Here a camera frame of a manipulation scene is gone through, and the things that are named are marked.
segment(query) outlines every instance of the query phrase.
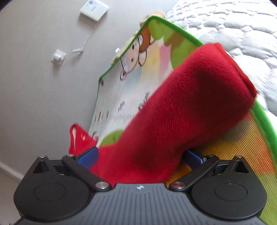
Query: blue gripper pad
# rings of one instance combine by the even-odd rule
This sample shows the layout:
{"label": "blue gripper pad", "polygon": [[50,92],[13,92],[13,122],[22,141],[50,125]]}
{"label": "blue gripper pad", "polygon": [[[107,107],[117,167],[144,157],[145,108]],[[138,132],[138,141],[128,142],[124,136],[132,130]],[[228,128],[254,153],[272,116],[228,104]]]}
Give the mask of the blue gripper pad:
{"label": "blue gripper pad", "polygon": [[84,168],[89,169],[98,160],[98,148],[93,147],[86,150],[83,154],[77,157],[77,163],[82,165]]}
{"label": "blue gripper pad", "polygon": [[207,161],[204,155],[194,152],[192,149],[185,151],[182,159],[192,170],[197,169],[197,167]]}

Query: white cable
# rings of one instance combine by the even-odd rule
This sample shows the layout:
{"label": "white cable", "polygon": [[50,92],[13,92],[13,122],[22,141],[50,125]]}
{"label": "white cable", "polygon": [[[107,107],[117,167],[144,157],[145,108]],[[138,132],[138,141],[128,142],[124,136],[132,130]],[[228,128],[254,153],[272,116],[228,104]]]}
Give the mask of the white cable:
{"label": "white cable", "polygon": [[[95,24],[95,27],[93,28],[92,33],[91,33],[91,34],[93,34],[93,32],[94,32],[94,30],[95,30],[95,28],[96,28],[96,25],[97,25],[97,23]],[[83,44],[83,47],[82,47],[82,48],[77,48],[77,49],[74,49],[74,50],[72,51],[72,53],[76,53],[76,52],[78,52],[78,53],[80,53],[80,54],[82,54],[82,53],[83,53],[84,48],[85,48],[85,44],[86,44],[86,40],[87,40],[88,36],[89,36],[89,34],[87,35],[87,37],[86,37],[86,39],[85,39],[85,42],[84,42],[84,44]]]}

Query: white baseboard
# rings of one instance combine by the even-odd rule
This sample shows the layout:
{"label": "white baseboard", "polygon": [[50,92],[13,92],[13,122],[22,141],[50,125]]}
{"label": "white baseboard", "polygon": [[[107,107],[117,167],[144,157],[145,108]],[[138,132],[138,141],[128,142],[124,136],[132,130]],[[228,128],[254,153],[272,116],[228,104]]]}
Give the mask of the white baseboard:
{"label": "white baseboard", "polygon": [[2,171],[4,174],[8,175],[12,179],[16,181],[21,181],[23,179],[23,175],[14,171],[11,167],[5,165],[4,163],[0,162],[0,171]]}

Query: play mat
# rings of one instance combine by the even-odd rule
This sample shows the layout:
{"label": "play mat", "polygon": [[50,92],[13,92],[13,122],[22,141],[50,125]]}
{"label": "play mat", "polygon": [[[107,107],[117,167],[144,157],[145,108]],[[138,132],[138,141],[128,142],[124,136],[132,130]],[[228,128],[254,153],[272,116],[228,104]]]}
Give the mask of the play mat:
{"label": "play mat", "polygon": [[[98,97],[89,134],[98,145],[117,141],[128,122],[163,80],[203,43],[182,28],[157,16],[147,19],[129,47],[99,79]],[[198,147],[221,159],[243,155],[268,194],[261,219],[277,221],[277,138],[263,108],[256,101],[243,121],[217,141]],[[180,164],[167,184],[188,173]]]}

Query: floor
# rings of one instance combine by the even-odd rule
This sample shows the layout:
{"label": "floor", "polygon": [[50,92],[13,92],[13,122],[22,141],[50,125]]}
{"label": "floor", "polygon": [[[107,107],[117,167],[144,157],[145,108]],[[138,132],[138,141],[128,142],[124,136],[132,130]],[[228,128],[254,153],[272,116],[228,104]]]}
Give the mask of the floor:
{"label": "floor", "polygon": [[19,182],[0,172],[0,225],[15,223],[19,218],[13,195]]}

